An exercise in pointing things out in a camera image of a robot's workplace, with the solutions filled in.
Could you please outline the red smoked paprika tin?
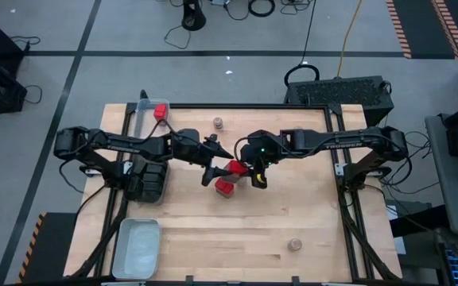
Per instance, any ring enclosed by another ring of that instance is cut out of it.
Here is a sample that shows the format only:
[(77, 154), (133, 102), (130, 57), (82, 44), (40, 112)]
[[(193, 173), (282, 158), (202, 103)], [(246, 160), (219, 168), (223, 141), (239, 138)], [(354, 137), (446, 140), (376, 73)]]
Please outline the red smoked paprika tin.
[(222, 178), (218, 178), (215, 182), (215, 190), (218, 194), (226, 199), (229, 199), (234, 194), (235, 185), (224, 181)]
[(158, 103), (154, 107), (153, 116), (157, 122), (166, 120), (169, 116), (169, 105), (167, 103)]
[(243, 178), (244, 175), (248, 172), (248, 168), (236, 160), (231, 160), (229, 162), (228, 170), (231, 172), (231, 174), (228, 176), (227, 180), (233, 184), (238, 183), (240, 179)]

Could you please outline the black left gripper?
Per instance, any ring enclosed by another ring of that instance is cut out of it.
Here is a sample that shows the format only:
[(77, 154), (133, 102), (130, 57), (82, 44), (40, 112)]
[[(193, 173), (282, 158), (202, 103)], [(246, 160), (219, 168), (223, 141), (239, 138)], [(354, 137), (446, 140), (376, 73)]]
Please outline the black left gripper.
[(232, 172), (225, 169), (212, 166), (213, 157), (222, 157), (226, 159), (233, 159), (234, 157), (225, 150), (221, 145), (215, 146), (217, 140), (216, 134), (211, 134), (205, 138), (205, 141), (198, 145), (197, 153), (195, 155), (195, 164), (204, 168), (201, 184), (208, 186), (211, 181), (218, 177), (229, 176)]

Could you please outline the black stand base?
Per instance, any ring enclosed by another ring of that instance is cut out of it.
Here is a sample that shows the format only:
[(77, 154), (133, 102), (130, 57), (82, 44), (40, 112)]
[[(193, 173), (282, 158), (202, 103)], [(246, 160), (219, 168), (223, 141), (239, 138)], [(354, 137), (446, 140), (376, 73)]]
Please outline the black stand base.
[(206, 25), (206, 17), (200, 6), (200, 0), (183, 0), (181, 26), (188, 31), (201, 30)]

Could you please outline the black plastic bin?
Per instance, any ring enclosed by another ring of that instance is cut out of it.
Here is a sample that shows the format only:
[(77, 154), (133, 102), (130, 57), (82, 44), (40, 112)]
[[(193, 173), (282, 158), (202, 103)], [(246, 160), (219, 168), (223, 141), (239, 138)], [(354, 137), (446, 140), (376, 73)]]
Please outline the black plastic bin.
[(151, 163), (151, 162), (148, 162), (148, 161), (145, 161), (145, 160), (134, 160), (132, 162), (132, 165), (127, 173), (127, 184), (126, 184), (126, 187), (124, 189), (124, 197), (126, 200), (129, 200), (129, 201), (135, 201), (137, 203), (150, 203), (150, 204), (162, 204), (162, 201), (163, 201), (163, 198), (164, 198), (164, 195), (165, 195), (165, 191), (167, 189), (167, 183), (168, 183), (168, 177), (169, 177), (169, 164), (167, 162), (163, 162), (163, 163), (167, 163), (168, 164), (168, 170), (166, 172), (166, 174), (164, 175), (164, 178), (165, 178), (165, 182), (163, 183), (164, 185), (164, 191), (162, 193), (161, 196), (146, 196), (146, 195), (143, 195), (142, 193), (137, 196), (137, 195), (132, 195), (131, 193), (128, 192), (128, 187), (129, 187), (129, 182), (130, 182), (130, 178), (134, 175), (137, 175), (137, 176), (140, 176), (141, 178), (143, 177), (143, 175), (146, 173), (146, 165), (148, 163)]

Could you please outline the white plastic bin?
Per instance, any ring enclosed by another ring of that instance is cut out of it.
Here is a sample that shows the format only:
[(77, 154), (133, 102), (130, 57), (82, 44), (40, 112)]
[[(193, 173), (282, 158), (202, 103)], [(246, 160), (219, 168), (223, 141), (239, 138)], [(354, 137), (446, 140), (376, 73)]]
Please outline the white plastic bin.
[(161, 228), (157, 220), (122, 220), (111, 274), (118, 280), (147, 280), (157, 271)]

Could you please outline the black orange striped floor mat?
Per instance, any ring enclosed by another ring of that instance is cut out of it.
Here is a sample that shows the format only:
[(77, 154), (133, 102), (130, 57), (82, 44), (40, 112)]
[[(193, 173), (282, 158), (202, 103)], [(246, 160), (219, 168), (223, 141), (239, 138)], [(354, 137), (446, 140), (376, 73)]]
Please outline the black orange striped floor mat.
[(18, 284), (63, 279), (75, 218), (74, 213), (38, 215), (18, 273)]
[(447, 0), (386, 0), (406, 59), (458, 59), (458, 24)]

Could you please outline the black mesh computer tower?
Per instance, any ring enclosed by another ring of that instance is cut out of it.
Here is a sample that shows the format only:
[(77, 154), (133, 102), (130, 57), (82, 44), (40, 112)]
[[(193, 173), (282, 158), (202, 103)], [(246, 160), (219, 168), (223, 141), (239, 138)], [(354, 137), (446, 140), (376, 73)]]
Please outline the black mesh computer tower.
[(285, 94), (285, 103), (361, 105), (369, 126), (378, 125), (394, 108), (391, 84), (379, 75), (291, 83)]

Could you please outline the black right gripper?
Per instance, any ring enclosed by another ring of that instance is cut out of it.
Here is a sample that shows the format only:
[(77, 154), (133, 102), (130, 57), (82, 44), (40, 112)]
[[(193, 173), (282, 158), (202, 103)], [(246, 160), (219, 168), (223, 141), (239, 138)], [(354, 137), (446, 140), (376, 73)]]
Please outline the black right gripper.
[[(277, 164), (281, 159), (280, 137), (272, 133), (252, 133), (248, 144), (240, 149), (240, 161), (251, 165), (250, 178), (253, 187), (266, 189), (266, 169), (272, 164)], [(256, 180), (256, 175), (261, 174), (264, 184)]]

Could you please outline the clear plastic bin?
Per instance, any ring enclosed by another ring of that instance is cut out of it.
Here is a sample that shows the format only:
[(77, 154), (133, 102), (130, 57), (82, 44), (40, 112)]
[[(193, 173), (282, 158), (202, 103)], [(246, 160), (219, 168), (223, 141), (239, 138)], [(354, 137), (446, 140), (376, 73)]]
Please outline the clear plastic bin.
[(160, 120), (159, 122), (157, 122), (153, 116), (154, 107), (158, 103), (167, 103), (169, 105), (169, 101), (166, 99), (139, 100), (134, 114), (135, 124), (133, 135), (135, 137), (144, 139), (149, 135), (154, 126), (157, 127), (157, 130), (160, 130), (163, 126), (165, 126), (165, 121), (168, 120), (169, 116), (166, 120)]

